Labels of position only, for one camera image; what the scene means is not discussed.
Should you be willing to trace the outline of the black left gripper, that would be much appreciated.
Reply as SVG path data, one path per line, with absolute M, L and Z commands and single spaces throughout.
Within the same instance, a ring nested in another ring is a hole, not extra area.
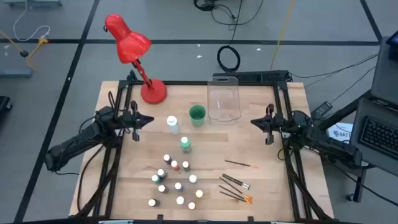
M 138 113 L 137 103 L 134 100 L 130 102 L 130 108 L 131 111 L 125 109 L 125 111 L 123 112 L 123 120 L 125 122 L 126 128 L 132 128 L 132 139 L 134 141 L 139 141 L 140 137 L 138 134 L 138 124 L 140 126 L 145 126 L 153 122 L 154 117 Z

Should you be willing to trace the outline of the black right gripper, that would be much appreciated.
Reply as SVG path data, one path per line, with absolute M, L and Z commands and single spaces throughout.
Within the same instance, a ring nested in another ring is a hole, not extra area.
M 284 125 L 284 117 L 282 113 L 276 113 L 273 116 L 274 105 L 269 104 L 266 108 L 266 115 L 261 118 L 256 118 L 250 120 L 251 124 L 258 127 L 260 130 L 266 130 L 267 138 L 266 144 L 271 145 L 274 143 L 273 131 L 280 131 L 281 127 Z

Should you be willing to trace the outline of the large white paint bottle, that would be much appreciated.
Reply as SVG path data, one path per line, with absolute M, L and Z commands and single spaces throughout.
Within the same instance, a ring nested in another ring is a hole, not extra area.
M 180 132 L 178 119 L 175 116 L 168 116 L 166 122 L 172 134 L 178 134 Z

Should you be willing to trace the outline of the clear plastic bin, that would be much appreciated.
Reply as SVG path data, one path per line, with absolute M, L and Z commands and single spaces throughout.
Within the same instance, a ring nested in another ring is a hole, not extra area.
M 235 77 L 211 77 L 208 80 L 207 114 L 212 125 L 234 125 L 241 117 L 238 84 Z

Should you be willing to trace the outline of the thin black paintbrush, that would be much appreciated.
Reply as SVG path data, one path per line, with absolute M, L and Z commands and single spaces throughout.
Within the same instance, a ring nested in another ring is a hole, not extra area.
M 258 166 L 245 164 L 245 163 L 242 163 L 242 162 L 235 162 L 235 161 L 229 161 L 229 160 L 224 160 L 224 161 L 228 162 L 228 163 L 231 163 L 231 164 L 237 164 L 237 165 L 240 165 L 240 166 L 252 167 L 252 168 L 256 168 L 256 169 L 259 168 Z

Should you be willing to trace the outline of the large green paint bottle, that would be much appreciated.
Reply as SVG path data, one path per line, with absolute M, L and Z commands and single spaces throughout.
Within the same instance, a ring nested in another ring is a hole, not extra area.
M 186 136 L 181 137 L 180 147 L 181 147 L 183 153 L 186 153 L 186 154 L 191 153 L 191 151 L 192 151 L 191 140 Z

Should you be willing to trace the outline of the green plastic cup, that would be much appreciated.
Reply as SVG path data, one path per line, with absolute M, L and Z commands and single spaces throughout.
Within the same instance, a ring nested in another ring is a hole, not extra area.
M 201 127 L 205 123 L 206 109 L 202 105 L 193 105 L 189 109 L 189 117 L 194 127 Z

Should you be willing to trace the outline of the black power adapter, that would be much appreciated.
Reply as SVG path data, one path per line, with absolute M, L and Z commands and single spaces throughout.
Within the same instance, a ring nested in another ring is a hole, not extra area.
M 311 116 L 313 119 L 320 119 L 332 108 L 333 106 L 329 102 L 325 101 L 311 112 Z

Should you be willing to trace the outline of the red desk lamp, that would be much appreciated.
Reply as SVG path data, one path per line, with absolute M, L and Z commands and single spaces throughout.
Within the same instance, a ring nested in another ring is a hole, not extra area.
M 142 99 L 149 104 L 163 102 L 167 96 L 165 84 L 162 80 L 150 79 L 139 61 L 150 49 L 152 42 L 146 36 L 131 30 L 119 14 L 107 15 L 104 26 L 116 41 L 116 51 L 121 63 L 131 63 L 142 77 Z

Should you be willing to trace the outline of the white cardboard box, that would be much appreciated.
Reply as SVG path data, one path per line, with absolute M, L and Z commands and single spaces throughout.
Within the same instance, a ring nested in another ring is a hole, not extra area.
M 338 141 L 349 141 L 353 129 L 352 123 L 336 123 L 327 129 L 326 133 L 330 138 Z

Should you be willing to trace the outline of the grey laptop black keyboard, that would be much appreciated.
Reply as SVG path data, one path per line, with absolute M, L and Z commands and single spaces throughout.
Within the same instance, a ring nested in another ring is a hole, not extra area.
M 398 177 L 398 111 L 361 99 L 351 143 L 365 162 Z

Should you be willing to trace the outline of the grey monitor back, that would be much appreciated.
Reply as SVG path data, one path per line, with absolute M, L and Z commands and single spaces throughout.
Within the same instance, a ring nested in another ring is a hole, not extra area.
M 398 106 L 398 44 L 390 44 L 390 37 L 381 40 L 371 94 Z

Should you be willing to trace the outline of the grey table foot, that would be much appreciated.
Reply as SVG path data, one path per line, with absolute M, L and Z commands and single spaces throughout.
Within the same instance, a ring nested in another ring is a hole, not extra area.
M 0 78 L 30 78 L 31 76 L 31 69 L 0 69 Z
M 14 7 L 22 4 L 23 6 L 58 6 L 62 7 L 61 0 L 1 0 L 4 4 Z

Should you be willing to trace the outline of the black caster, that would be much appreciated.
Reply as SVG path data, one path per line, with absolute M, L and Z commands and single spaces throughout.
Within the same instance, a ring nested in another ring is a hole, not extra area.
M 0 96 L 0 114 L 4 114 L 11 109 L 11 99 L 8 96 Z

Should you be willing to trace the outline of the black device blue screen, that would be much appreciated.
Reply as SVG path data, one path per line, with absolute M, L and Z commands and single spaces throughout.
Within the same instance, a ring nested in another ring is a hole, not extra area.
M 398 61 L 398 30 L 386 40 L 386 44 L 389 46 L 389 58 Z

